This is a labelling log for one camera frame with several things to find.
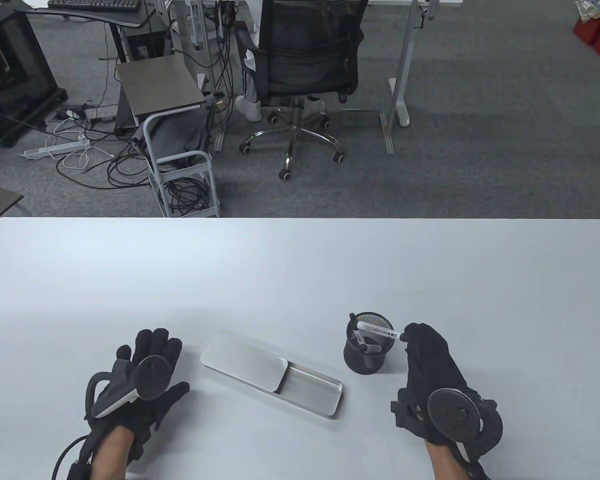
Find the office chair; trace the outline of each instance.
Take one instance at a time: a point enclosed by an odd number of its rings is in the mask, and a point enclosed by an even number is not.
[[[255,46],[245,22],[234,24],[243,70],[255,84],[258,100],[290,98],[291,115],[280,108],[271,112],[268,123],[285,126],[261,130],[248,137],[240,151],[248,154],[252,140],[270,133],[289,133],[284,167],[278,176],[291,178],[296,142],[302,135],[318,138],[335,147],[333,161],[344,159],[338,141],[304,125],[320,121],[329,126],[324,112],[302,118],[304,96],[337,92],[341,103],[358,87],[358,46],[364,39],[360,24],[368,0],[263,0],[259,46]],[[255,59],[255,71],[245,65],[246,51]]]

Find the white sneaker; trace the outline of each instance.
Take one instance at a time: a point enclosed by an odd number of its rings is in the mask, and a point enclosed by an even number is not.
[[[243,94],[239,94],[235,98],[234,106],[248,121],[259,122],[262,120],[260,101],[248,102]]]
[[[325,101],[324,100],[309,100],[309,98],[304,99],[304,110],[302,110],[302,118],[306,119],[307,117],[311,117],[313,114],[317,114],[318,112],[325,111]]]

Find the person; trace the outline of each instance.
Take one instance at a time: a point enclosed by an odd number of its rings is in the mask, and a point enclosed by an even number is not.
[[[250,16],[253,20],[253,31],[251,32],[251,39],[253,45],[259,46],[260,42],[260,29],[261,29],[261,16],[262,16],[262,0],[246,0],[247,7]],[[245,59],[245,66],[252,70],[256,70],[256,62],[254,53],[247,50]],[[248,73],[244,75],[244,93],[236,96],[234,101],[235,109],[243,115],[250,122],[259,122],[262,119],[262,103],[258,100],[256,94],[256,87],[254,78]],[[302,117],[309,117],[316,112],[325,111],[325,102],[322,101],[316,94],[307,96],[304,102],[304,109],[302,110]]]
[[[168,332],[164,329],[157,329],[153,333],[150,330],[140,332],[136,339],[133,363],[139,363],[150,352],[162,352],[175,368],[182,343],[177,338],[168,340],[167,336]],[[471,469],[453,455],[453,442],[437,431],[426,407],[432,391],[446,387],[467,390],[467,384],[449,354],[446,340],[436,330],[424,323],[412,323],[405,328],[404,336],[409,374],[407,386],[398,391],[398,400],[413,407],[417,421],[421,423],[411,430],[424,439],[435,480],[470,480],[473,478]],[[118,349],[117,358],[130,359],[131,349],[123,345]],[[142,445],[151,436],[150,427],[155,425],[158,430],[169,409],[186,395],[189,388],[188,383],[181,382],[157,400],[146,402],[138,399],[102,418],[100,422],[106,423],[110,432],[96,448],[90,480],[124,480],[127,465],[142,455]]]

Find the black glove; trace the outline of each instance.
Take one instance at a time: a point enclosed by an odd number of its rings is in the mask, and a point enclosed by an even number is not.
[[[398,390],[398,402],[391,403],[396,425],[435,445],[449,445],[450,440],[431,422],[427,412],[430,395],[438,389],[457,389],[475,397],[449,354],[447,341],[425,323],[411,323],[400,337],[407,342],[409,374],[407,386]]]
[[[181,340],[179,338],[169,338],[169,332],[166,329],[158,328],[155,331],[145,329],[140,331],[135,338],[133,358],[131,358],[131,347],[129,345],[122,345],[118,348],[115,356],[117,359],[131,360],[131,364],[137,367],[147,356],[160,355],[169,362],[173,372],[181,350]],[[134,436],[127,464],[130,464],[133,460],[138,460],[142,457],[143,445],[151,438],[150,427],[155,424],[157,432],[169,409],[189,390],[188,382],[182,381],[172,386],[155,400],[138,398],[132,403],[122,405],[103,418],[93,418],[87,412],[86,420],[91,427],[91,434],[82,446],[80,457],[88,456],[90,452],[95,455],[100,443],[115,427],[120,425],[131,430]]]

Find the wrist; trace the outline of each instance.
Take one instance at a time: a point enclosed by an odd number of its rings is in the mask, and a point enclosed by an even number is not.
[[[118,425],[106,436],[91,462],[90,480],[124,480],[134,434]]]
[[[102,442],[102,445],[107,445],[110,448],[126,449],[129,451],[131,445],[134,443],[134,438],[134,433],[130,429],[122,425],[118,425],[111,430],[110,434],[106,436]]]
[[[469,473],[458,463],[446,445],[434,445],[425,441],[431,459],[435,480],[469,480]]]

